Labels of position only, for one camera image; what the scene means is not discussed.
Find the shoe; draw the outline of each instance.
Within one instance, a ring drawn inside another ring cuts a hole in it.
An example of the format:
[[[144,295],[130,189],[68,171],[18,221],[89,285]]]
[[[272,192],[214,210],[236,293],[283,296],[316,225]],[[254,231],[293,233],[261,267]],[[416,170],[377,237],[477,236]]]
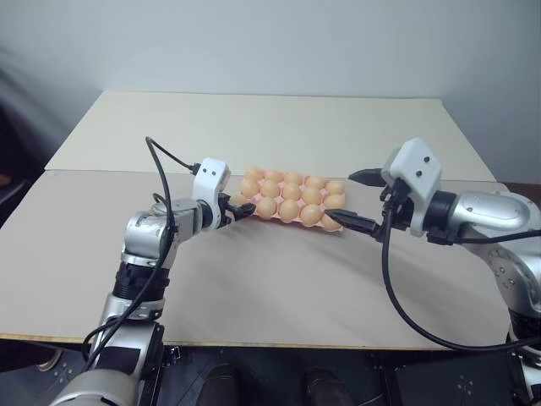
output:
[[[355,406],[349,391],[329,370],[311,370],[303,379],[305,406]]]
[[[237,371],[232,365],[218,365],[209,372],[196,406],[238,406]]]
[[[41,372],[47,372],[48,370],[51,370],[54,368],[54,365],[57,364],[58,360],[62,356],[62,350],[57,349],[55,350],[54,354],[52,355],[51,359],[49,359],[47,362],[43,364],[36,365],[37,369]]]

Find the beige board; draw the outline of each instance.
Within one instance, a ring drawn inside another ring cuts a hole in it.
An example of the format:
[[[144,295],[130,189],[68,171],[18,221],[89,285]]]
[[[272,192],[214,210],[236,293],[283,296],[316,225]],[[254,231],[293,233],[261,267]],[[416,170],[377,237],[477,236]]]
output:
[[[173,195],[193,178],[171,175]],[[239,177],[229,189],[236,191]],[[503,189],[445,182],[444,189]],[[153,173],[49,171],[0,230],[0,337],[80,341],[99,321],[128,219],[161,192]],[[380,190],[347,181],[347,208],[379,217]],[[245,219],[182,244],[160,322],[168,343],[432,348],[392,308],[380,244]],[[501,343],[507,309],[494,277],[460,247],[392,234],[391,275],[422,326],[465,344]]]
[[[495,181],[437,99],[106,91],[46,168],[154,172],[147,135],[188,162],[221,159],[235,175],[257,164],[332,178],[381,167],[420,137],[441,160],[443,179]]]

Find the black wire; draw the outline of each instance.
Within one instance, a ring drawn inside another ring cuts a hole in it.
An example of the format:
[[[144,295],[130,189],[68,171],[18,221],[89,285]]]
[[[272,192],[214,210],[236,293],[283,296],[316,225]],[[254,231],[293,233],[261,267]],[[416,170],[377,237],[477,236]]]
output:
[[[493,237],[491,239],[463,239],[463,238],[458,237],[453,240],[453,243],[455,244],[496,244],[496,243],[503,243],[504,241],[513,241],[515,239],[530,239],[531,237],[539,237],[539,236],[541,236],[541,230],[530,230],[530,231],[524,231],[522,233],[501,235],[499,237]]]
[[[185,167],[186,169],[189,169],[190,171],[193,171],[193,170],[194,170],[194,165],[188,165],[187,163],[182,162],[180,159],[178,159],[176,156],[174,156],[171,152],[169,152],[168,150],[166,150],[163,146],[161,146],[160,144],[158,144],[157,142],[155,142],[151,137],[146,137],[146,138],[149,139],[150,142],[151,142],[158,150],[160,150],[161,152],[163,152],[164,154],[166,154],[167,156],[169,156],[171,159],[173,159],[173,161],[175,161],[175,162],[178,163],[179,165],[182,165],[182,166]]]
[[[389,295],[392,305],[395,307],[395,310],[398,312],[400,317],[416,332],[418,332],[423,337],[437,343],[443,347],[450,349],[455,349],[456,351],[468,351],[468,352],[494,352],[494,351],[507,351],[514,348],[520,348],[525,346],[531,346],[541,343],[541,337],[531,337],[523,340],[517,340],[512,343],[505,344],[496,344],[496,345],[486,345],[486,346],[470,346],[470,345],[461,345],[452,343],[450,341],[444,340],[443,338],[437,337],[434,334],[427,332],[415,321],[413,321],[406,311],[402,308],[398,299],[396,298],[395,291],[391,285],[391,277],[389,275],[389,247],[391,245],[391,230],[392,230],[392,220],[394,216],[394,211],[392,208],[387,211],[385,219],[385,235],[383,238],[383,247],[381,249],[381,268],[383,272],[383,280],[385,282],[385,289]]]
[[[114,323],[115,323],[115,320],[116,318],[114,319],[111,319],[109,320],[107,323],[105,324],[102,324],[101,326],[95,328],[94,330],[92,330],[91,332],[89,332],[86,337],[85,337],[85,340],[83,340],[83,344],[81,346],[81,353],[83,354],[83,359],[85,361],[88,361],[88,353],[90,352],[86,350],[86,348],[88,347],[88,345],[90,344],[90,340],[99,332],[102,332],[103,330],[106,330],[107,328],[109,328],[110,326],[112,326]]]
[[[131,305],[115,320],[115,323],[110,327],[104,338],[100,341],[99,344],[97,344],[94,351],[92,351],[92,354],[89,355],[89,358],[86,360],[85,365],[83,366],[82,372],[87,371],[96,361],[97,356],[100,354],[100,352],[105,348],[111,337],[114,335],[115,332],[117,332],[118,328],[128,319],[129,315],[132,314],[134,310],[136,310],[141,302],[143,301],[143,297],[146,294],[146,291],[149,289],[150,285],[156,278],[156,275],[158,274],[158,271],[161,269],[161,266],[163,265],[163,262],[165,261],[167,257],[167,253],[171,249],[172,241],[174,234],[176,232],[175,230],[175,220],[172,214],[172,203],[171,203],[171,193],[169,191],[169,184],[167,183],[167,177],[165,172],[163,171],[163,166],[161,165],[160,159],[158,158],[158,155],[156,154],[156,150],[154,149],[154,145],[160,150],[166,153],[169,157],[177,161],[169,152],[165,151],[160,145],[158,145],[151,137],[145,138],[146,144],[149,147],[150,154],[152,155],[152,159],[154,160],[154,163],[156,164],[156,168],[158,170],[158,173],[160,175],[161,184],[163,185],[163,192],[165,194],[165,205],[167,208],[166,212],[166,240],[164,242],[164,245],[162,246],[162,249],[160,251],[160,255],[156,261],[156,265],[154,266],[154,270],[150,274],[149,278],[146,280],[145,285],[143,285],[143,288],[139,291],[135,299],[132,301]]]
[[[152,194],[152,199],[154,199],[156,203],[158,202],[163,203],[164,206],[167,204],[164,197],[162,195],[158,195],[157,193]]]

